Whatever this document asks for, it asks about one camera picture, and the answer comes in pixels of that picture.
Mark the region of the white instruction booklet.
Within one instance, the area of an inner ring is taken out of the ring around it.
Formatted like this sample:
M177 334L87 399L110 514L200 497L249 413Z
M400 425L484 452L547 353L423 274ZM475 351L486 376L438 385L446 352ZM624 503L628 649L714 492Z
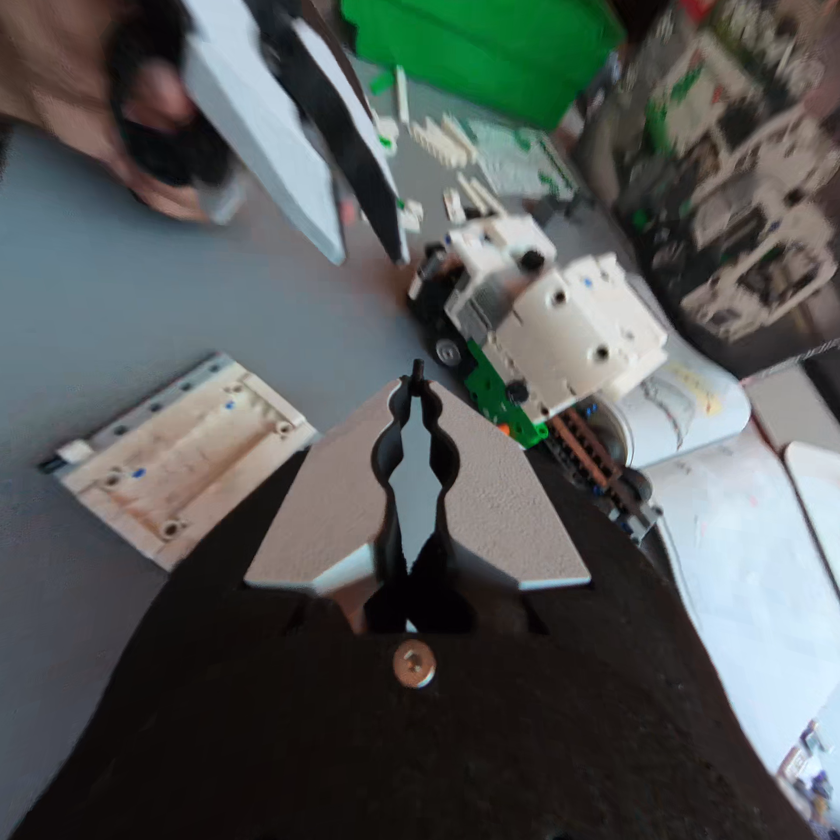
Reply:
M752 749L778 772L838 684L838 595L737 379L678 334L589 420L652 487L679 597Z

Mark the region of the white paper sheet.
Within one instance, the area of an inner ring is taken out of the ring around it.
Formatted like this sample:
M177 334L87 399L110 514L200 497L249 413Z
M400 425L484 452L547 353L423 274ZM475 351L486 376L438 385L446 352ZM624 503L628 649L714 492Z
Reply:
M839 454L792 442L784 451L784 462L835 587L839 588Z

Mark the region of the white lego panel assembly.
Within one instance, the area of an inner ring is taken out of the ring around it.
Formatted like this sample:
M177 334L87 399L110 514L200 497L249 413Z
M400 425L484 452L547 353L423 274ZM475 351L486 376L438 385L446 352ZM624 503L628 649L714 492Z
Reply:
M42 461L97 519L166 573L319 437L287 399L213 353Z

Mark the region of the grey cardboard piece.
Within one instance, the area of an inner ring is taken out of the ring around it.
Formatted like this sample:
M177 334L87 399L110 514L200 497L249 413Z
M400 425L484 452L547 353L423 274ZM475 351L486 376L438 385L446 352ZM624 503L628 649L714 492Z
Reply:
M755 423L779 455L792 443L837 453L838 423L798 363L742 381Z

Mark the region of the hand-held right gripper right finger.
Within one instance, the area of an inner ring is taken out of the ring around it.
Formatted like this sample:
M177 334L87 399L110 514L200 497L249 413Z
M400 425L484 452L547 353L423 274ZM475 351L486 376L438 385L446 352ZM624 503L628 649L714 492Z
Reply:
M592 576L525 451L435 381L423 383L436 530L457 570L537 591Z

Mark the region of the person's left hand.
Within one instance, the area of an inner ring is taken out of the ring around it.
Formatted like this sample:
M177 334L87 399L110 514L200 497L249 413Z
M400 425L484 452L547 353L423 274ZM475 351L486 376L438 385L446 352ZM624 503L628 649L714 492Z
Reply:
M130 159L109 102L106 45L132 2L2 1L2 120L27 123L103 166L154 211L206 222L196 190Z

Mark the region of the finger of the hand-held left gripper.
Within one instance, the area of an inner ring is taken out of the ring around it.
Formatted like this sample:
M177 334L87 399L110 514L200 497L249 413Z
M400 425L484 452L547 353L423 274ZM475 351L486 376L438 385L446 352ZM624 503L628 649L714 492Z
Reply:
M408 251L396 185L361 84L311 2L259 2L271 74L318 132L392 263Z
M329 164L310 143L298 107L272 76L259 38L195 28L185 37L185 86L266 193L334 265L345 259Z

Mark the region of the printed lego box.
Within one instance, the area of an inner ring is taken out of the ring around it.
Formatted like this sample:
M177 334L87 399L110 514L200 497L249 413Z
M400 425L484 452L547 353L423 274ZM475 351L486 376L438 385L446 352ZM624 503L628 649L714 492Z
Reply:
M667 2L574 152L668 318L743 379L838 350L838 2Z

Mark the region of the white green lego truck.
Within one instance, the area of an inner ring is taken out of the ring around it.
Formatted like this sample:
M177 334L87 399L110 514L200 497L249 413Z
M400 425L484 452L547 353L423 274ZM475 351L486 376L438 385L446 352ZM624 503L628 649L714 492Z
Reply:
M406 303L477 412L644 541L660 517L650 484L590 417L667 361L667 332L616 256L562 266L532 216L476 218L426 246Z

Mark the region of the green plastic bin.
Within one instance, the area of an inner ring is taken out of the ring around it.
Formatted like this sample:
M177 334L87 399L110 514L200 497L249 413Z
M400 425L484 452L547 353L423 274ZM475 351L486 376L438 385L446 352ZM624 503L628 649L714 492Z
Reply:
M356 54L552 131L626 32L600 1L344 1Z

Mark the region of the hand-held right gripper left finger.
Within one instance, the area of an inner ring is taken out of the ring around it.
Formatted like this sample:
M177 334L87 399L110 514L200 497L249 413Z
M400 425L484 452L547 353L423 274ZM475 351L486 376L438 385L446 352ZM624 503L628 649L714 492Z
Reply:
M248 586L326 596L406 576L391 477L412 399L409 377L391 381L310 447L245 573Z

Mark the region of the pile of white lego pieces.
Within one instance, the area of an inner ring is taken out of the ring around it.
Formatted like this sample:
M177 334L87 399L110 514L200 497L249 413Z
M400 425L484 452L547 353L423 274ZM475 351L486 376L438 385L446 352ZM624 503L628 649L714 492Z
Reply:
M366 72L364 91L411 235L535 213L543 204L571 214L586 200L547 134L465 108L408 81L401 69Z

